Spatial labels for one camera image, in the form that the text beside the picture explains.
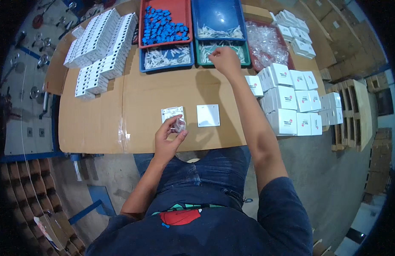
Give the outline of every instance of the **red graphic on shirt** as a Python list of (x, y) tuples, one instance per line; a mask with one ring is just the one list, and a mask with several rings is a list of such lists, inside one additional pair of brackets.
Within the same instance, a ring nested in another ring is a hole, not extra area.
[(171, 211), (159, 213), (161, 220), (166, 225), (180, 226), (189, 224), (200, 217), (199, 209)]

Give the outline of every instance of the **forearm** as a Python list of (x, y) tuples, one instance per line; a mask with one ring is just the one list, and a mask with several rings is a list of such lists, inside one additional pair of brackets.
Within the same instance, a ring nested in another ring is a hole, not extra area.
[(288, 177), (277, 138), (246, 79), (241, 74), (228, 78), (234, 93), (247, 146), (255, 166), (260, 193), (277, 177)]
[(121, 214), (129, 214), (136, 218), (136, 215), (146, 212), (155, 197), (165, 166), (166, 163), (152, 158), (145, 174), (124, 202)]

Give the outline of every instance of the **jeans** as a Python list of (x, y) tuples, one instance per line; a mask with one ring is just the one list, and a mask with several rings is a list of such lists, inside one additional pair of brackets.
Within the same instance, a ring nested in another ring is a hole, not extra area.
[[(142, 177), (154, 154), (133, 154)], [(247, 146), (210, 150), (195, 163), (176, 156), (162, 173), (157, 194), (177, 186), (207, 186), (218, 189), (243, 205), (243, 190), (251, 155)]]

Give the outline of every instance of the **green tray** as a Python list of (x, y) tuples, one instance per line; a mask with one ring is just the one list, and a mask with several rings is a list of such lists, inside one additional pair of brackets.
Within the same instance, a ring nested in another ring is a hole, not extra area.
[[(206, 44), (210, 44), (211, 41), (203, 41)], [(236, 41), (236, 44), (242, 44), (241, 41)], [(245, 57), (245, 62), (241, 63), (241, 66), (249, 66), (250, 65), (250, 53), (249, 53), (249, 47), (247, 46), (247, 42), (244, 42), (244, 45), (242, 45), (243, 48), (243, 55)], [(200, 49), (199, 49), (199, 40), (195, 39), (195, 49), (196, 49), (196, 62), (197, 64), (199, 64), (200, 66), (214, 66), (213, 63), (209, 62), (209, 63), (201, 63), (200, 62)]]

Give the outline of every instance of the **navy t-shirt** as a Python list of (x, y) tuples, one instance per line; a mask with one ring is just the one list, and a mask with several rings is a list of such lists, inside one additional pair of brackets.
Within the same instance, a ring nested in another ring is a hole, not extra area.
[(280, 177), (260, 193), (257, 221), (218, 190), (171, 188), (156, 197), (143, 220), (112, 217), (86, 255), (277, 256), (312, 250), (307, 213), (291, 179)]

